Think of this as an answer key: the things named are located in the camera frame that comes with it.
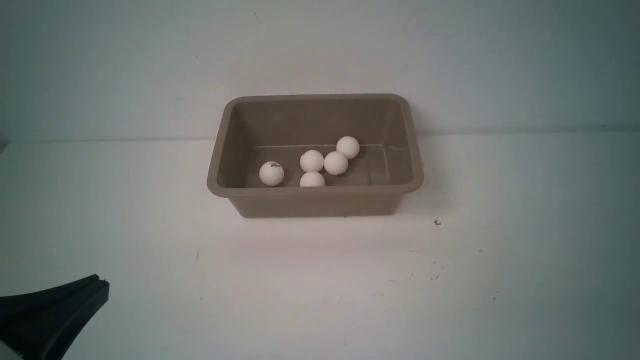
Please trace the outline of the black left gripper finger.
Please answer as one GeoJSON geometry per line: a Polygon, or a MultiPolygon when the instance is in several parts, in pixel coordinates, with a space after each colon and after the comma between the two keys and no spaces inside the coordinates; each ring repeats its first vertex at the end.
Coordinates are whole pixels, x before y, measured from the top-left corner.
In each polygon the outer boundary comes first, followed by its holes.
{"type": "Polygon", "coordinates": [[[86,276],[80,280],[58,285],[41,291],[0,297],[0,317],[14,318],[30,313],[41,312],[64,301],[80,296],[94,286],[100,286],[98,275],[86,276]]]}
{"type": "Polygon", "coordinates": [[[0,317],[2,360],[61,360],[78,334],[107,303],[110,284],[82,291],[70,300],[39,312],[0,317]]]}

